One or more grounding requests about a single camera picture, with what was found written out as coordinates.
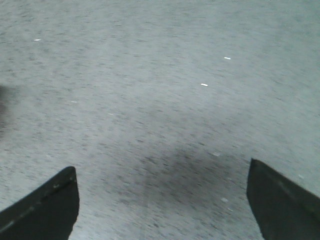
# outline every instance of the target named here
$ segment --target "gray floor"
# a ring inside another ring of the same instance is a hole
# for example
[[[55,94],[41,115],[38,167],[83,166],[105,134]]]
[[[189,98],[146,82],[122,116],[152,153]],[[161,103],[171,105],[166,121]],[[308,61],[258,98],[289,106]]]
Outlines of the gray floor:
[[[320,195],[319,11],[0,0],[0,208],[73,165],[71,240],[262,239],[251,157]]]

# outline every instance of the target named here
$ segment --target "concrete floor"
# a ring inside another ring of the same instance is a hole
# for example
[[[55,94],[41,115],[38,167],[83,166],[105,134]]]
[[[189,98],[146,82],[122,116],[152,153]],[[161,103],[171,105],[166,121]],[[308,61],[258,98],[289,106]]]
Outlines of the concrete floor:
[[[251,157],[320,195],[319,11],[0,1],[0,208],[72,165],[71,240],[262,239]]]

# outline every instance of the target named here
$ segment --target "dark stain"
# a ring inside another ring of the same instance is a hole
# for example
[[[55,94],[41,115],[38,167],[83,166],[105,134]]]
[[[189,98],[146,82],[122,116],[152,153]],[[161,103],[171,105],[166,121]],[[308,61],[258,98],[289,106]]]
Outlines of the dark stain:
[[[0,86],[0,138],[2,138],[4,135],[9,99],[10,99],[10,88],[5,86]]]
[[[243,159],[180,150],[164,159],[148,157],[144,164],[144,198],[149,203],[175,202],[196,208],[222,205],[222,198],[245,194],[249,162]]]

